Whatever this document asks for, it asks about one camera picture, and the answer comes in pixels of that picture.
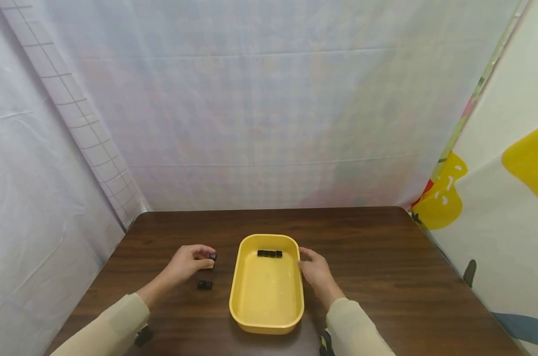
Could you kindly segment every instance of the yellow plastic container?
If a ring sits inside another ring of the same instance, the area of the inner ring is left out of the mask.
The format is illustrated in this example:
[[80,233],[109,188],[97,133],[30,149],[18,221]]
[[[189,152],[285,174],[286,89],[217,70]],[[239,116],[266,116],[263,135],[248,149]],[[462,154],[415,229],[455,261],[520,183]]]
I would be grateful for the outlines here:
[[[283,258],[259,257],[258,250],[281,250]],[[304,312],[299,257],[299,245],[289,236],[255,234],[241,241],[230,312],[243,330],[282,335],[295,329]]]

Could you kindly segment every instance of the brown tabletop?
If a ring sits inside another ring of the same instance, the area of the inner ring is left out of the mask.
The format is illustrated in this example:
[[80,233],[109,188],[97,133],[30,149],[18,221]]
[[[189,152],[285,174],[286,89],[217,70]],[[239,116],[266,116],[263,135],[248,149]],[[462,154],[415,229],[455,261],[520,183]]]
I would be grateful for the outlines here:
[[[216,248],[150,316],[154,337],[127,355],[318,355],[325,310],[306,284],[306,308],[287,336],[245,333],[228,310],[239,242],[280,233],[326,257],[336,281],[397,356],[522,355],[404,210],[397,207],[145,213],[134,222],[48,353],[159,273],[183,244]],[[200,279],[211,291],[197,291]]]

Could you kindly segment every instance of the right hand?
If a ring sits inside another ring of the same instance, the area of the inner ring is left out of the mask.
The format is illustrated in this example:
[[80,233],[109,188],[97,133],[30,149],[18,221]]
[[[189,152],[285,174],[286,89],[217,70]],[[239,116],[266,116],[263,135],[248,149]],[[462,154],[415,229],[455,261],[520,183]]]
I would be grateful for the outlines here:
[[299,252],[310,259],[310,261],[299,261],[299,268],[326,310],[337,299],[345,298],[330,273],[326,259],[310,248],[299,247]]

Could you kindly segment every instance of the black block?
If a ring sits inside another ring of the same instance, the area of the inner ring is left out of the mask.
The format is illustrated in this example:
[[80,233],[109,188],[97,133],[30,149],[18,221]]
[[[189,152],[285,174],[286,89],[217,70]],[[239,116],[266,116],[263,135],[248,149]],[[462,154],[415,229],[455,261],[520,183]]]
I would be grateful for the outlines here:
[[210,281],[198,281],[198,289],[204,289],[209,291],[212,288],[212,282]]

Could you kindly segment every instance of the white fabric backdrop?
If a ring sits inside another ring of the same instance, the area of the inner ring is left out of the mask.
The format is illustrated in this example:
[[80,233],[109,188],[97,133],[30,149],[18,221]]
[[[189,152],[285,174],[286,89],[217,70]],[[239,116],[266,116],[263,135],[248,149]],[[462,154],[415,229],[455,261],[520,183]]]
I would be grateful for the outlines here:
[[37,19],[30,0],[0,0],[0,8],[119,220],[128,228],[146,208],[115,144]]
[[0,11],[0,356],[43,355],[123,235]]
[[151,210],[406,206],[518,0],[36,0]]

